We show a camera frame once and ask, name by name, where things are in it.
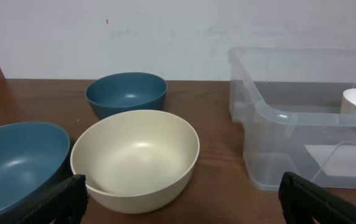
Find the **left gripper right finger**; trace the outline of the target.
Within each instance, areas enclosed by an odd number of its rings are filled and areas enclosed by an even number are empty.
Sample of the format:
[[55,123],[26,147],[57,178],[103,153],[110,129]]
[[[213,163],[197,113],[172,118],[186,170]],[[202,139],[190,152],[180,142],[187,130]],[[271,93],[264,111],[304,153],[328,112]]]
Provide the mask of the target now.
[[289,224],[356,224],[356,206],[293,172],[285,172],[278,198]]

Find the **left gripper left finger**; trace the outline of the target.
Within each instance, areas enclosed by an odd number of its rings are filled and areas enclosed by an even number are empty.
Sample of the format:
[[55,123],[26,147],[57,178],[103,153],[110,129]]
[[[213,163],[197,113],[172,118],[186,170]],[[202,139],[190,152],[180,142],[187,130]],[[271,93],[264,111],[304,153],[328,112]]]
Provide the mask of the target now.
[[15,223],[80,223],[88,205],[85,181],[73,175],[24,203]]

